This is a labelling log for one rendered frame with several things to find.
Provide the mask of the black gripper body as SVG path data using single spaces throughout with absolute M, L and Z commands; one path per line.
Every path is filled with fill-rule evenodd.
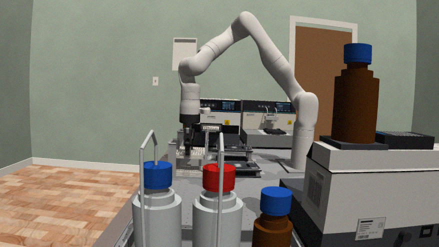
M 186 124 L 185 127 L 191 128 L 193 131 L 194 124 L 200 123 L 200 114 L 179 114 L 179 122 Z

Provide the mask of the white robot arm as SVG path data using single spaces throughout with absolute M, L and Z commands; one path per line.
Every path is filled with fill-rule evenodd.
M 293 125 L 290 167 L 306 170 L 306 156 L 314 141 L 319 101 L 298 84 L 286 58 L 269 38 L 257 18 L 248 11 L 241 12 L 221 35 L 204 44 L 192 57 L 183 58 L 178 66 L 181 86 L 179 113 L 184 115 L 211 114 L 210 107 L 201 108 L 200 85 L 195 76 L 204 73 L 210 64 L 234 43 L 251 36 L 255 41 L 262 64 L 284 90 L 298 111 Z

